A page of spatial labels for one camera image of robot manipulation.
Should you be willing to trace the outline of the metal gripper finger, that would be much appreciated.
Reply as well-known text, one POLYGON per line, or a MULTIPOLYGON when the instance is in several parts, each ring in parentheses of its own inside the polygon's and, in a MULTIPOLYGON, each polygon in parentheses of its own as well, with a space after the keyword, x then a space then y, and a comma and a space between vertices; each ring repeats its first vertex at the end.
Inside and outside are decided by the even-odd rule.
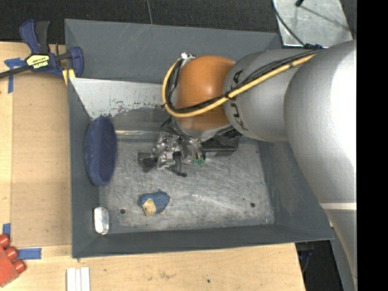
POLYGON ((168 151, 170 148, 171 136, 169 133, 160 133, 156 139, 156 144, 153 148, 154 152, 168 151))
POLYGON ((174 152, 163 151, 158 155, 156 168, 165 170, 176 165, 174 152))

